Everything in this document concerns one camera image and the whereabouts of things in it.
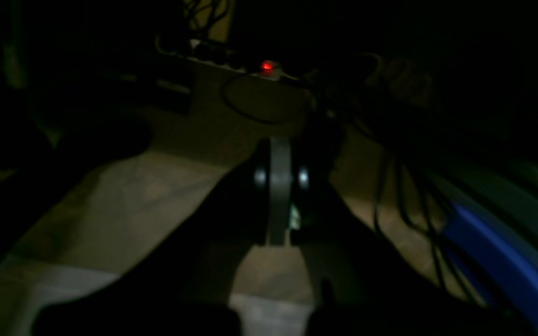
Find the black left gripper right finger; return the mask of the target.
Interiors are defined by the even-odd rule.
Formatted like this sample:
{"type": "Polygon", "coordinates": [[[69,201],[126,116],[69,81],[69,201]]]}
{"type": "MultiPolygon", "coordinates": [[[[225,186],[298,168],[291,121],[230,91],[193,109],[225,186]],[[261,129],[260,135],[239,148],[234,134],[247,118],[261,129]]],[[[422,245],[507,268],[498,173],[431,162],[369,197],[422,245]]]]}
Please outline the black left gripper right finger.
{"type": "Polygon", "coordinates": [[[323,157],[269,140],[269,243],[299,247],[317,308],[309,336],[529,336],[510,311],[447,294],[369,228],[328,180],[323,157]]]}

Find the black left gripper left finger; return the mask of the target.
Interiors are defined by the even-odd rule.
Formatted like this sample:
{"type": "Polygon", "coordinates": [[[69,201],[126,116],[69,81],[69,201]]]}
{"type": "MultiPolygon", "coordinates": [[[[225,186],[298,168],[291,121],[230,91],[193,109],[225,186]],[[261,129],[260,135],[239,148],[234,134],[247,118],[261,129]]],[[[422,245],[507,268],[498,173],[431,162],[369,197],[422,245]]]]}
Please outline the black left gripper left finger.
{"type": "Polygon", "coordinates": [[[228,307],[241,262],[265,242],[269,143],[224,175],[152,253],[107,287],[39,311],[33,336],[241,336],[228,307]]]}

